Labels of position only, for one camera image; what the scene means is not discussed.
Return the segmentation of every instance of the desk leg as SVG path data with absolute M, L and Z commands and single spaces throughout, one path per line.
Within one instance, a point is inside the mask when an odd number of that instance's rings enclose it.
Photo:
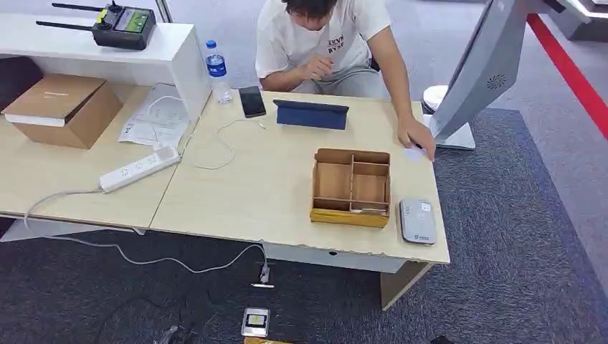
M 145 228 L 137 228 L 137 227 L 131 227 L 132 230 L 139 234 L 139 235 L 144 235 L 146 233 L 146 229 Z
M 394 274 L 380 273 L 380 296 L 382 310 L 388 310 L 423 274 L 433 266 L 432 263 L 405 262 Z

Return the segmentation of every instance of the smartphone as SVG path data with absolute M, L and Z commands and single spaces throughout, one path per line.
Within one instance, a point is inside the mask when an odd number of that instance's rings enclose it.
M 239 88 L 241 104 L 246 118 L 253 118 L 266 115 L 264 100 L 258 86 Z

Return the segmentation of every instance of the power outlet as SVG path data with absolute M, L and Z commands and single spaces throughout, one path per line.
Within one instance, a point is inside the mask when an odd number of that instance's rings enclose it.
M 104 174 L 99 178 L 99 184 L 103 192 L 109 193 L 175 165 L 180 160 L 175 148 L 162 147 L 150 156 Z

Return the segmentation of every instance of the blue bottle label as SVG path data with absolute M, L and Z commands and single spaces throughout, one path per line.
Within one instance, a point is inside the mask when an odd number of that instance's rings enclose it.
M 221 63 L 212 64 L 211 60 L 220 59 Z M 224 58 L 218 55 L 214 55 L 213 57 L 209 56 L 206 58 L 207 70 L 209 71 L 209 75 L 212 77 L 223 77 L 226 75 L 226 63 L 224 62 Z

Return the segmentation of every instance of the paper sheet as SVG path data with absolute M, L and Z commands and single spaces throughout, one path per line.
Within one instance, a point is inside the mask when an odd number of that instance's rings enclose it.
M 420 149 L 416 146 L 414 146 L 413 148 L 405 148 L 403 150 L 403 155 L 407 160 L 410 161 L 418 161 L 421 158 L 425 157 L 426 154 L 427 152 L 425 150 Z
M 190 121 L 182 101 L 167 97 L 159 100 L 148 112 L 150 104 L 165 96 L 179 98 L 175 86 L 158 84 L 152 87 L 123 126 L 118 142 L 177 147 Z

